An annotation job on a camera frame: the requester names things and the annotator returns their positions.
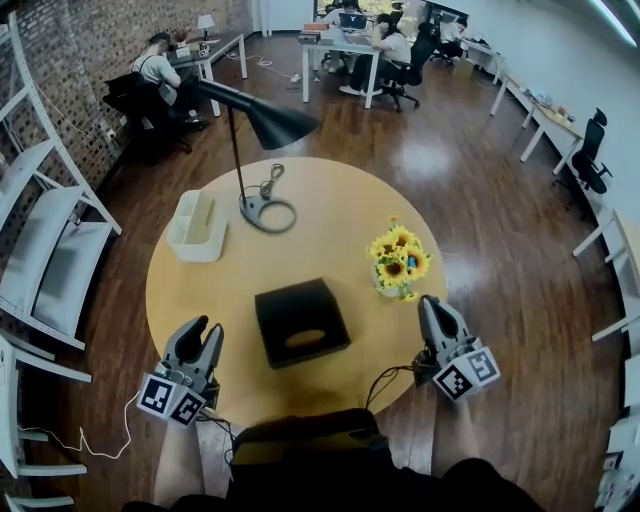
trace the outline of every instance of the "black tissue box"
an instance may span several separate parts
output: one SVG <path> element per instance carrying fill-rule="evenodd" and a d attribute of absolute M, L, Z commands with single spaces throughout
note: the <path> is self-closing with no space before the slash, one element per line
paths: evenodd
<path fill-rule="evenodd" d="M 255 302 L 271 368 L 320 357 L 351 343 L 336 298 L 323 279 L 261 293 Z"/>

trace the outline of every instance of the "flower bouquet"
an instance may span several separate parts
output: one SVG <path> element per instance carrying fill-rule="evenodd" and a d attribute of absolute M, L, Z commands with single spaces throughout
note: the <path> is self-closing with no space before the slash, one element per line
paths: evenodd
<path fill-rule="evenodd" d="M 414 301 L 419 295 L 411 291 L 411 283 L 427 274 L 431 256 L 425 254 L 416 235 L 397 223 L 397 216 L 391 216 L 390 221 L 389 232 L 367 247 L 374 261 L 373 281 L 376 290 L 386 297 Z"/>

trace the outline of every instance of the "white metal rack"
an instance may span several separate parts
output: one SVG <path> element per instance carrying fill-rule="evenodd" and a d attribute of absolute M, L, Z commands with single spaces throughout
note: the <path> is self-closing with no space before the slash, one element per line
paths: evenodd
<path fill-rule="evenodd" d="M 15 13 L 8 27 L 0 25 L 0 45 L 10 42 L 23 87 L 0 108 L 0 122 L 23 100 L 29 101 L 48 139 L 27 148 L 0 181 L 0 229 L 20 194 L 33 178 L 43 188 L 9 257 L 0 279 L 0 309 L 27 325 L 74 347 L 84 349 L 76 329 L 89 283 L 107 239 L 122 229 L 86 182 L 47 115 L 24 56 Z M 39 172 L 56 150 L 76 185 L 64 187 Z M 71 222 L 83 202 L 103 222 Z"/>

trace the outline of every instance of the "flower vase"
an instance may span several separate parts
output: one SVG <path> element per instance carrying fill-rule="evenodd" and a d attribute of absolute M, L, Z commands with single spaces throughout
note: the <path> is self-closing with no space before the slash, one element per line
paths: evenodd
<path fill-rule="evenodd" d="M 371 279 L 373 279 L 373 285 L 375 286 L 376 291 L 383 297 L 392 299 L 394 297 L 398 297 L 398 295 L 400 294 L 400 289 L 397 286 L 382 288 L 382 283 L 380 282 L 380 274 L 378 274 L 378 269 L 375 263 L 371 265 Z"/>

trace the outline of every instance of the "lamp base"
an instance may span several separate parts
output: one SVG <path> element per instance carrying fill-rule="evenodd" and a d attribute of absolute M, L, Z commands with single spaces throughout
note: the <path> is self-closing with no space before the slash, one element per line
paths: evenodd
<path fill-rule="evenodd" d="M 271 199 L 262 196 L 249 196 L 247 197 L 247 204 L 242 202 L 242 198 L 239 200 L 240 213 L 242 216 L 260 231 L 264 231 L 265 233 L 284 233 L 293 227 L 293 225 L 298 220 L 298 214 L 296 213 L 296 209 L 289 202 L 284 199 Z M 264 212 L 267 208 L 271 206 L 284 206 L 293 214 L 293 219 L 286 226 L 281 228 L 271 228 L 269 226 L 265 226 L 260 217 L 262 216 L 262 212 Z"/>

